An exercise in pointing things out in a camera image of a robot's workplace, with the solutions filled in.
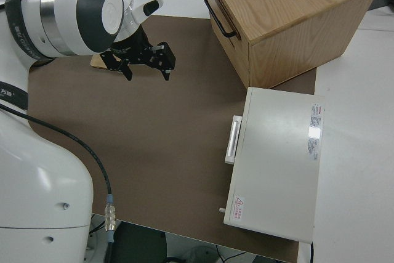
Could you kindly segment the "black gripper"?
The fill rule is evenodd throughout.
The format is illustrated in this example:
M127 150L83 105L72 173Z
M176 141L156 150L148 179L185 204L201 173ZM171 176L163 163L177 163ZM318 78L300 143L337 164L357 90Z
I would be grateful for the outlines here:
M132 80L131 65L148 65L161 71L165 81L170 79L175 68L176 58L168 43L161 42L157 46L134 45L121 46L118 42L100 54L109 70L121 71L128 81Z

